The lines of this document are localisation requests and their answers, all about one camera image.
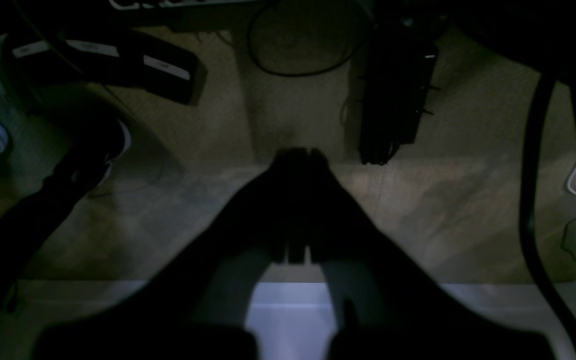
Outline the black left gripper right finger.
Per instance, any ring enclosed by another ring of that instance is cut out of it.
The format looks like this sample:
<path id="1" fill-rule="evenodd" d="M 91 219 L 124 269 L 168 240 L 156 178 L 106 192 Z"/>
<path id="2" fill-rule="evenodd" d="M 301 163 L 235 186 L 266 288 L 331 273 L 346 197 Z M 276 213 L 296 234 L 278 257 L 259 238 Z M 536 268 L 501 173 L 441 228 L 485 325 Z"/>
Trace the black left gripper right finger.
<path id="1" fill-rule="evenodd" d="M 480 316 L 444 291 L 371 221 L 323 153 L 308 164 L 322 235 L 311 244 L 333 299 L 329 360 L 554 360 L 538 332 Z"/>

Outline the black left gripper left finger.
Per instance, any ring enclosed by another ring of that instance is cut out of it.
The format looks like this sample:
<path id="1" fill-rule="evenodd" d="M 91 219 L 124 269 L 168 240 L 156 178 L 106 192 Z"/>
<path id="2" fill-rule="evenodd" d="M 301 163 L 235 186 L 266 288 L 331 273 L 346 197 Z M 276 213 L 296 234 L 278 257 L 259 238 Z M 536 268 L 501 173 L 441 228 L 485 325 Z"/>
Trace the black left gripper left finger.
<path id="1" fill-rule="evenodd" d="M 142 289 L 97 314 L 43 331 L 35 360 L 255 360 L 243 328 L 259 278 L 284 259 L 279 232 L 306 194 L 309 152 L 277 153 L 211 224 Z"/>

